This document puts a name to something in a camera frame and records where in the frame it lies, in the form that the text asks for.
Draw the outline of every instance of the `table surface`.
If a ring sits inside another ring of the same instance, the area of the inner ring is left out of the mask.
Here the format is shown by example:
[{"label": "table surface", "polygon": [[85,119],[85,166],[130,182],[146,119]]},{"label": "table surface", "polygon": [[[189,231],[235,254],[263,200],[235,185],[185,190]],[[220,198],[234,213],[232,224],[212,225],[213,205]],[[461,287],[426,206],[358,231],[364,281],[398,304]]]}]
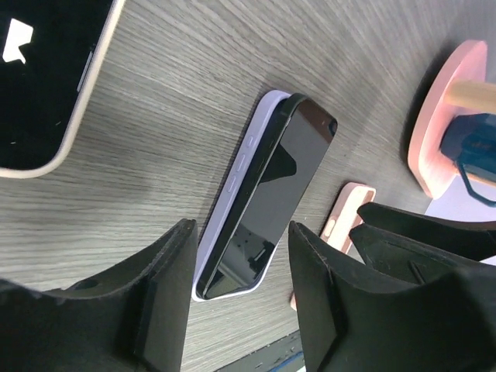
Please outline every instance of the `table surface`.
[{"label": "table surface", "polygon": [[[47,176],[0,180],[0,275],[64,288],[181,218],[201,232],[273,88],[304,92],[339,121],[295,220],[318,232],[347,181],[425,211],[405,165],[419,102],[458,43],[495,39],[493,9],[492,0],[128,0],[69,157]],[[284,237],[254,293],[191,303],[183,370],[214,370],[295,331],[290,294]]]}]

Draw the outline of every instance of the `volume button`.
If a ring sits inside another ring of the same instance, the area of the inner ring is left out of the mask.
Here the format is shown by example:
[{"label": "volume button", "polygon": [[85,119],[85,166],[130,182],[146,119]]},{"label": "volume button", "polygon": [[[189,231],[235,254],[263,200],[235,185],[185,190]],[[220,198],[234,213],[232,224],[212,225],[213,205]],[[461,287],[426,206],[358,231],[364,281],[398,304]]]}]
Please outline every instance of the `volume button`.
[{"label": "volume button", "polygon": [[238,167],[236,168],[236,172],[239,172],[243,169],[243,165],[245,164],[245,159],[246,159],[246,155],[245,154],[241,155],[241,159],[239,159],[239,164]]},{"label": "volume button", "polygon": [[227,192],[231,192],[234,190],[234,185],[236,184],[236,176],[232,176],[231,183],[229,184],[229,189]]}]

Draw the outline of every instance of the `blue object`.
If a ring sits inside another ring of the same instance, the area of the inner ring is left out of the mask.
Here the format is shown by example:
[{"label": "blue object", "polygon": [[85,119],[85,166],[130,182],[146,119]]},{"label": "blue object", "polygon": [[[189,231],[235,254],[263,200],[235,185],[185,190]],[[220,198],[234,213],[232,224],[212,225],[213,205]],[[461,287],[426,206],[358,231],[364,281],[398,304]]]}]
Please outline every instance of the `blue object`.
[{"label": "blue object", "polygon": [[496,207],[496,201],[477,193],[467,173],[496,182],[496,115],[457,116],[444,133],[441,153],[458,168],[468,194],[485,205]]}]

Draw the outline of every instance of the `phone screen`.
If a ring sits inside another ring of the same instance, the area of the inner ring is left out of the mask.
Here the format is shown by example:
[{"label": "phone screen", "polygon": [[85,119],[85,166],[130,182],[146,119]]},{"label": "phone screen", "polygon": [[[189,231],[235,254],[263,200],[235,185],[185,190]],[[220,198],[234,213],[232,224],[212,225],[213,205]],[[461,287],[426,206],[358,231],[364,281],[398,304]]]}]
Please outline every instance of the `phone screen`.
[{"label": "phone screen", "polygon": [[[227,295],[257,282],[325,156],[336,128],[336,120],[313,101],[306,99],[298,105],[237,227],[227,239],[228,232],[224,231],[217,239],[213,250],[225,251],[202,288],[203,298]],[[242,193],[243,185],[237,196]],[[236,210],[237,196],[231,210]]]},{"label": "phone screen", "polygon": [[4,0],[0,167],[49,163],[64,137],[112,0]]}]

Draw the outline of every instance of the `phone case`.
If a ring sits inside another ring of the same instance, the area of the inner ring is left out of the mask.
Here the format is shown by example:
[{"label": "phone case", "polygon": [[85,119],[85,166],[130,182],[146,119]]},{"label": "phone case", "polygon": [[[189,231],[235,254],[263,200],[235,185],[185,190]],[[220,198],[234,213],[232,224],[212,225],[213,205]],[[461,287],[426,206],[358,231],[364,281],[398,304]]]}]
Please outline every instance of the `phone case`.
[{"label": "phone case", "polygon": [[[264,134],[270,117],[272,116],[277,105],[286,98],[289,98],[289,94],[285,91],[269,91],[265,96],[262,97],[260,103],[257,106],[251,119],[248,130],[243,138],[241,146],[239,147],[236,159],[232,164],[231,170],[227,177],[227,181],[222,187],[219,199],[215,203],[214,210],[210,216],[209,221],[205,227],[203,237],[201,238],[200,244],[198,246],[198,253],[196,259],[195,276],[193,278],[193,288],[191,292],[191,297],[193,300],[198,302],[211,301],[200,298],[196,294],[196,286],[200,274],[202,273],[205,265],[207,263],[208,257],[212,252],[215,245],[215,241],[219,237],[219,234],[226,222],[227,215],[231,207],[233,206],[234,199],[238,193],[239,187],[243,182],[246,175],[248,166],[250,165],[253,155],[257,151],[257,147],[260,143],[260,139]],[[219,296],[218,298],[228,298],[236,295],[241,295],[250,291],[254,291],[260,282],[264,279],[265,270],[262,275],[260,275],[260,280],[257,285],[253,288],[249,288],[246,291],[238,291],[231,294],[226,294]]]}]

